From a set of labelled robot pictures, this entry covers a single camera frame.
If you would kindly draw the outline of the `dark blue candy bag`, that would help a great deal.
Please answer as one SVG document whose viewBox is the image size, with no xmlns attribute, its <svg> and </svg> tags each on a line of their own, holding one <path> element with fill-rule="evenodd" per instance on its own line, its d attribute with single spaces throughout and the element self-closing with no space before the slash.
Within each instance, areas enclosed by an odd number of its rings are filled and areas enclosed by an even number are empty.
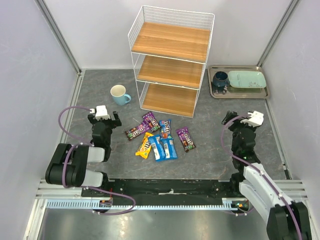
<svg viewBox="0 0 320 240">
<path fill-rule="evenodd" d="M 160 138 L 161 139 L 171 139 L 171 119 L 160 120 Z"/>
</svg>

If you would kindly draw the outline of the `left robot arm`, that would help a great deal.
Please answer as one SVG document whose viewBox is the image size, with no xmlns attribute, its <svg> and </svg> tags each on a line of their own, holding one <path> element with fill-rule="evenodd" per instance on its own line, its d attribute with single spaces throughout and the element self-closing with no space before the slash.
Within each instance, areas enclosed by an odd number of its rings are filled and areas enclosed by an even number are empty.
<svg viewBox="0 0 320 240">
<path fill-rule="evenodd" d="M 113 129 L 122 126 L 117 111 L 110 115 L 102 115 L 96 109 L 87 118 L 92 125 L 90 145 L 73 147 L 69 143 L 57 145 L 45 172 L 45 181 L 52 185 L 80 187 L 87 171 L 87 163 L 107 162 L 111 154 L 111 135 Z"/>
</svg>

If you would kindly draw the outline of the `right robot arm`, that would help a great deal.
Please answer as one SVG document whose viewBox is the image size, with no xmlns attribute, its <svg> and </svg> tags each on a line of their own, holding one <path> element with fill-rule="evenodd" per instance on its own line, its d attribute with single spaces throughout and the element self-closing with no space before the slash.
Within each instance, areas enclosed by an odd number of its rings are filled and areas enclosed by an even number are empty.
<svg viewBox="0 0 320 240">
<path fill-rule="evenodd" d="M 307 206 L 290 198 L 265 171 L 254 148 L 256 129 L 264 122 L 259 111 L 239 115 L 228 111 L 223 128 L 232 132 L 232 157 L 238 173 L 232 175 L 231 188 L 248 199 L 266 223 L 270 240 L 310 240 L 312 232 Z"/>
</svg>

